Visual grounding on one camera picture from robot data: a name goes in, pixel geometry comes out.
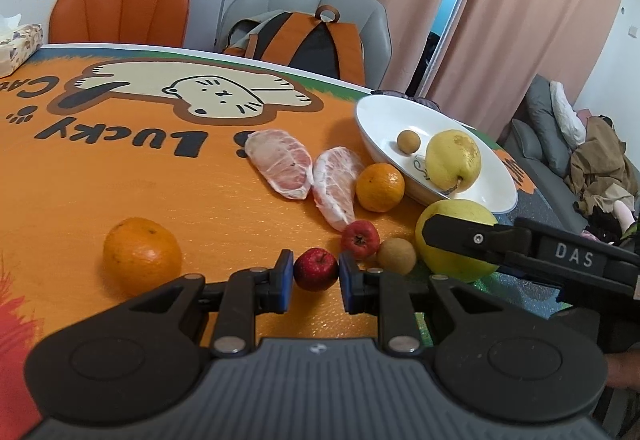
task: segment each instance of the brown clothing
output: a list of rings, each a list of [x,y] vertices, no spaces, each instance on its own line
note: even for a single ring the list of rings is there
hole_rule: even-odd
[[[633,197],[638,194],[638,182],[625,150],[626,144],[602,118],[588,119],[587,138],[572,154],[564,179],[579,197],[578,209],[583,215],[589,216],[595,205],[601,207],[607,191],[619,192],[622,187]]]

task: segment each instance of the bowl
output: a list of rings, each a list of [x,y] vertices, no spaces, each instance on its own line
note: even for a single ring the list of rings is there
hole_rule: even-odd
[[[358,101],[355,118],[364,145],[379,163],[389,163],[402,172],[406,193],[424,205],[447,198],[473,200],[494,214],[508,213],[518,202],[518,193],[500,158],[462,124],[427,106],[386,95],[369,95]],[[410,129],[420,136],[420,149],[406,155],[398,149],[396,138]],[[482,168],[478,179],[466,191],[445,195],[426,179],[424,156],[431,137],[447,129],[468,134],[478,146]]]

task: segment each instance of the yellow-green fruit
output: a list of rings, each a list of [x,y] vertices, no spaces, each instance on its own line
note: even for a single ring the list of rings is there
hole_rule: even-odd
[[[471,200],[440,200],[429,205],[420,215],[415,226],[415,242],[420,256],[429,269],[436,274],[445,274],[471,283],[489,275],[498,268],[497,265],[485,263],[459,254],[429,246],[422,237],[422,227],[434,214],[466,219],[476,223],[495,225],[495,216],[480,203]]]
[[[415,131],[405,129],[398,135],[396,143],[398,144],[399,150],[410,155],[420,149],[420,136]]]
[[[414,245],[401,237],[392,237],[382,242],[376,261],[385,270],[407,275],[414,269],[417,256]]]
[[[448,129],[429,140],[424,165],[437,188],[461,193],[478,179],[482,162],[480,150],[468,134]]]

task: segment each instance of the orange chair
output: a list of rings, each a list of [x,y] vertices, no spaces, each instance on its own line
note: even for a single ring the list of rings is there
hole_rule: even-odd
[[[124,42],[180,47],[189,0],[57,0],[49,42]]]

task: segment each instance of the red apple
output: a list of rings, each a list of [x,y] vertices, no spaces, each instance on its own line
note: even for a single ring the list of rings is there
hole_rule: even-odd
[[[380,236],[373,223],[359,219],[348,224],[342,231],[342,250],[349,250],[356,261],[363,261],[380,248]]]
[[[302,290],[327,290],[338,279],[338,262],[324,248],[310,248],[293,265],[293,277]]]

